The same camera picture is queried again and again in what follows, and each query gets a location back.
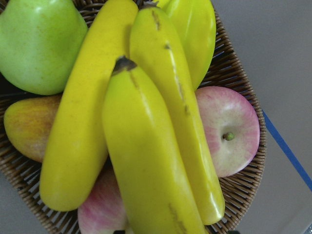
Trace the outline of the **yellow banana with brown tip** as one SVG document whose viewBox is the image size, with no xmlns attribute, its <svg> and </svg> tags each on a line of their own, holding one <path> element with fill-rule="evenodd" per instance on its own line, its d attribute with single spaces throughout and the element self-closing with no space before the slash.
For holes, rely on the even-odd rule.
<svg viewBox="0 0 312 234">
<path fill-rule="evenodd" d="M 121 56 L 102 109 L 109 156 L 136 234 L 203 234 L 168 109 L 133 61 Z"/>
</svg>

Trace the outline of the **green apple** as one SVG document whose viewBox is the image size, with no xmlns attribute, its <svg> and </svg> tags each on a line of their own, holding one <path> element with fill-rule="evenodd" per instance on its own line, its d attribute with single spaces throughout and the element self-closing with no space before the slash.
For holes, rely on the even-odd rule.
<svg viewBox="0 0 312 234">
<path fill-rule="evenodd" d="M 86 32 L 71 0 L 10 0 L 0 15 L 0 72 L 24 91 L 61 93 Z"/>
</svg>

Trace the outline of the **pink apple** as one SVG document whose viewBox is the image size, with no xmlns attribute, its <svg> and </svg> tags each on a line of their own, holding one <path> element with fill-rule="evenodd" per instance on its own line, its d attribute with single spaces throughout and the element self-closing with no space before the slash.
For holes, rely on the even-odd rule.
<svg viewBox="0 0 312 234">
<path fill-rule="evenodd" d="M 254 107 L 240 93 L 225 87 L 199 88 L 195 95 L 217 176 L 240 172 L 259 147 L 260 126 Z"/>
<path fill-rule="evenodd" d="M 132 234 L 117 180 L 111 167 L 103 169 L 86 201 L 78 208 L 82 234 Z"/>
</svg>

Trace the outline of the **plain yellow banana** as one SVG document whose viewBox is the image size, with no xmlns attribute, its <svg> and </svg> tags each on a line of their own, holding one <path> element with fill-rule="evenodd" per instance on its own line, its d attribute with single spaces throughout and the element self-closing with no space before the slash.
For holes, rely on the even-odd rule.
<svg viewBox="0 0 312 234">
<path fill-rule="evenodd" d="M 48 137 L 39 193 L 56 211 L 77 209 L 88 197 L 107 159 L 101 109 L 116 60 L 129 53 L 130 28 L 138 7 L 109 0 L 82 43 Z"/>
</svg>

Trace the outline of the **pink apple right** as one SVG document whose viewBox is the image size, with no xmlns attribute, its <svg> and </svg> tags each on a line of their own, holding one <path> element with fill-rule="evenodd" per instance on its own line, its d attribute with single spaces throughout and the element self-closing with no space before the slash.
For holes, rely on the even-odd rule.
<svg viewBox="0 0 312 234">
<path fill-rule="evenodd" d="M 240 93 L 225 87 L 199 88 L 195 95 L 217 176 L 240 172 L 259 147 L 260 126 L 254 107 Z"/>
</svg>

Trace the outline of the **yellow banana with brown marks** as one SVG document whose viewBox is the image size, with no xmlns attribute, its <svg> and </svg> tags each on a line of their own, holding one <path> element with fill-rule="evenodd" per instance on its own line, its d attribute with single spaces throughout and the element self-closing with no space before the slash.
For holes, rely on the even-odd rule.
<svg viewBox="0 0 312 234">
<path fill-rule="evenodd" d="M 225 200 L 216 174 L 184 51 L 171 20 L 156 6 L 137 14 L 130 58 L 153 80 L 168 107 L 202 222 L 222 219 Z"/>
</svg>

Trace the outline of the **yellow green starfruit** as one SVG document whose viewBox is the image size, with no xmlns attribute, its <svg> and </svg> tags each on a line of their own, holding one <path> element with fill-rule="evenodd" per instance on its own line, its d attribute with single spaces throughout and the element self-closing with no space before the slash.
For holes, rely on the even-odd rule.
<svg viewBox="0 0 312 234">
<path fill-rule="evenodd" d="M 174 24 L 184 48 L 193 89 L 204 79 L 215 50 L 216 18 L 209 0 L 157 0 Z"/>
</svg>

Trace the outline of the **pink apple lower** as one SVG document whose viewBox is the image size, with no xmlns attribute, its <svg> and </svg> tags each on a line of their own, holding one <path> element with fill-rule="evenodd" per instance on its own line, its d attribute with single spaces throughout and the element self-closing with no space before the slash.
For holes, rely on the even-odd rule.
<svg viewBox="0 0 312 234">
<path fill-rule="evenodd" d="M 132 234 L 117 180 L 111 167 L 103 169 L 86 201 L 78 208 L 82 234 Z"/>
</svg>

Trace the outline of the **yellow orange mango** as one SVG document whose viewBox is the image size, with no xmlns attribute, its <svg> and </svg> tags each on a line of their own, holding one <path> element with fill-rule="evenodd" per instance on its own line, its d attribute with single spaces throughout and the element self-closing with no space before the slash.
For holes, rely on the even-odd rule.
<svg viewBox="0 0 312 234">
<path fill-rule="evenodd" d="M 35 97 L 11 104 L 4 128 L 11 144 L 24 156 L 42 162 L 61 95 Z"/>
</svg>

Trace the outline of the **brown woven wicker basket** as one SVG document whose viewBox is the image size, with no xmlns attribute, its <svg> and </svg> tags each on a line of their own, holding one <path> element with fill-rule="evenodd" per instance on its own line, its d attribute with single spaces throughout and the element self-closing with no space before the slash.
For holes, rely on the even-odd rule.
<svg viewBox="0 0 312 234">
<path fill-rule="evenodd" d="M 210 234 L 234 230 L 249 209 L 262 179 L 266 156 L 264 116 L 248 77 L 237 57 L 220 18 L 216 18 L 214 57 L 201 86 L 222 86 L 242 94 L 254 107 L 260 125 L 260 144 L 251 163 L 241 172 L 219 180 L 225 198 L 225 215 L 206 227 Z M 19 153 L 0 131 L 0 175 L 50 234 L 78 234 L 77 212 L 56 212 L 47 208 L 39 197 L 41 166 Z"/>
</svg>

